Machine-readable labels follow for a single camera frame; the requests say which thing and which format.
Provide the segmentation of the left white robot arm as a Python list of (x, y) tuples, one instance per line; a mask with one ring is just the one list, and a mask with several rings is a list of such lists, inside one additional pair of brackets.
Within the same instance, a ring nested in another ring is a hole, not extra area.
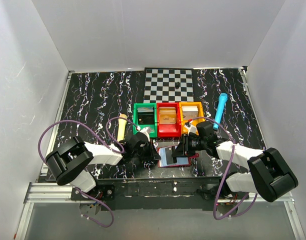
[(70, 184), (80, 189), (88, 200), (94, 200), (100, 191), (95, 178), (86, 171), (88, 165), (116, 166), (134, 159), (142, 162), (161, 159), (147, 133), (137, 132), (118, 143), (124, 148), (124, 153), (114, 152), (122, 150), (117, 144), (106, 147), (85, 142), (75, 136), (49, 153), (45, 157), (46, 164), (59, 186)]

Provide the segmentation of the black credit card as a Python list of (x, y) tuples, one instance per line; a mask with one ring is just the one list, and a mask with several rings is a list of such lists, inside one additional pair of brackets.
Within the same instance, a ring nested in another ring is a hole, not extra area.
[(160, 150), (161, 153), (161, 165), (163, 167), (170, 167), (177, 165), (178, 161), (173, 161), (172, 158), (172, 146), (164, 147)]

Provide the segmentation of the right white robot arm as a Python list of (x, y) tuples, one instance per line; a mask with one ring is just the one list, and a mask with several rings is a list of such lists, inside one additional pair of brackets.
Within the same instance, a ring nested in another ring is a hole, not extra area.
[(219, 160), (230, 161), (248, 170), (223, 175), (219, 182), (219, 194), (230, 199), (236, 193), (254, 193), (267, 202), (274, 202), (295, 189), (299, 181), (280, 152), (248, 148), (218, 137), (212, 125), (206, 121), (197, 124), (197, 133), (182, 134), (172, 157), (193, 157), (197, 151)]

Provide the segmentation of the red leather card holder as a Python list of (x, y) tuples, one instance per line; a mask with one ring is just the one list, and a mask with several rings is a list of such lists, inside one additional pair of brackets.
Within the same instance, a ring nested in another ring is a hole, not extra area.
[(175, 167), (189, 167), (191, 165), (191, 160), (193, 158), (199, 157), (199, 154), (196, 153), (191, 157), (187, 156), (179, 156), (172, 157), (172, 153), (175, 150), (175, 145), (166, 146), (158, 148), (158, 154), (160, 156), (160, 160), (157, 162), (157, 166), (159, 168), (175, 168)]

